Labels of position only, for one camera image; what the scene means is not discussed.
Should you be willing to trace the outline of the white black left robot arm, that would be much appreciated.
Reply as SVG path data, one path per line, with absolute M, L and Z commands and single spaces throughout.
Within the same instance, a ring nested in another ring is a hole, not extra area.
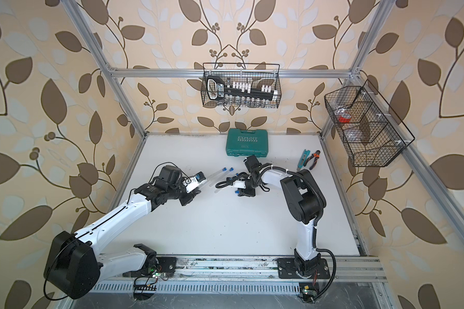
M 157 253 L 142 243 L 118 254 L 103 250 L 136 221 L 170 200 L 188 205 L 200 193 L 206 181 L 202 172 L 193 176 L 171 163 L 159 175 L 132 189 L 128 199 L 87 227 L 72 233 L 59 233 L 50 247 L 43 277 L 62 291 L 65 297 L 79 299 L 105 279 L 138 273 L 155 278 L 159 271 Z

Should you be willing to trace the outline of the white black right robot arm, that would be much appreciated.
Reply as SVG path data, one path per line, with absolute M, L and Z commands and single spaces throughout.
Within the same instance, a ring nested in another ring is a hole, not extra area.
M 247 157 L 244 164 L 247 172 L 239 174 L 233 184 L 237 194 L 252 198 L 258 188 L 265 192 L 271 186 L 282 190 L 289 213 L 299 222 L 295 271 L 302 278 L 313 278 L 320 273 L 322 250 L 317 247 L 317 230 L 327 203 L 311 172 L 261 164 L 254 155 Z

